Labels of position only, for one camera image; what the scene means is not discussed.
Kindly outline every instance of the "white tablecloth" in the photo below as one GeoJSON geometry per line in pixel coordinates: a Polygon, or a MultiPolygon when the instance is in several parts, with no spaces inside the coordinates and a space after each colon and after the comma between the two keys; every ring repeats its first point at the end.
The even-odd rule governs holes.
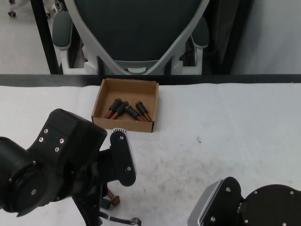
{"type": "MultiPolygon", "coordinates": [[[[0,136],[28,148],[56,108],[90,119],[98,89],[0,87],[0,136]]],[[[184,226],[204,189],[228,176],[243,196],[268,184],[301,190],[300,97],[301,84],[160,86],[154,132],[129,132],[137,180],[109,184],[121,197],[109,213],[184,226]]],[[[0,210],[1,225],[85,225],[70,198],[15,216],[0,210]]]]}

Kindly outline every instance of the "screw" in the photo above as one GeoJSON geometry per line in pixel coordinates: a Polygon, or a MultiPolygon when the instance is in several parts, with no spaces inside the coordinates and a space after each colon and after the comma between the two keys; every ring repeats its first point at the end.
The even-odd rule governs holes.
{"type": "Polygon", "coordinates": [[[108,197],[111,199],[111,205],[118,206],[120,203],[120,197],[119,195],[114,195],[109,189],[108,189],[108,197]]]}

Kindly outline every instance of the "open cardboard box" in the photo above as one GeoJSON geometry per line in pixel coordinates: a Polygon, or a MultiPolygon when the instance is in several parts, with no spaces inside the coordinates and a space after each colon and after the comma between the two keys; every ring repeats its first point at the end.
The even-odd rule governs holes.
{"type": "Polygon", "coordinates": [[[122,128],[139,132],[152,132],[156,120],[158,90],[159,84],[155,81],[104,79],[92,112],[92,122],[105,129],[122,128]],[[105,119],[109,107],[117,98],[128,101],[129,105],[136,111],[138,111],[135,106],[136,102],[142,101],[152,121],[136,121],[127,113],[116,120],[105,119]]]}

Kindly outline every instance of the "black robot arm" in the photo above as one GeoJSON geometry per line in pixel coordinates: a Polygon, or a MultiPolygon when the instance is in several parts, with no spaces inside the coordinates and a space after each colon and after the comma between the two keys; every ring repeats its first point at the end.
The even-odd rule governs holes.
{"type": "Polygon", "coordinates": [[[101,225],[107,183],[131,186],[136,179],[127,132],[113,130],[110,148],[100,152],[106,136],[106,130],[57,109],[28,150],[0,137],[0,208],[23,216],[72,197],[87,226],[101,225]]]}
{"type": "Polygon", "coordinates": [[[210,185],[193,209],[188,226],[298,226],[301,192],[285,185],[256,189],[245,199],[234,178],[210,185]]]}

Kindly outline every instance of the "cable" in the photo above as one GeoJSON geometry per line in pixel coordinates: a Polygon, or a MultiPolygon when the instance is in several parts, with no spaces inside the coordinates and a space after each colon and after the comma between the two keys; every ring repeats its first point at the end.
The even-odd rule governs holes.
{"type": "Polygon", "coordinates": [[[124,219],[112,217],[101,211],[99,211],[98,214],[101,218],[107,219],[109,221],[113,221],[113,222],[117,222],[117,223],[121,223],[121,224],[125,224],[125,225],[138,225],[138,226],[142,225],[142,222],[139,218],[133,218],[131,220],[124,220],[124,219]]]}

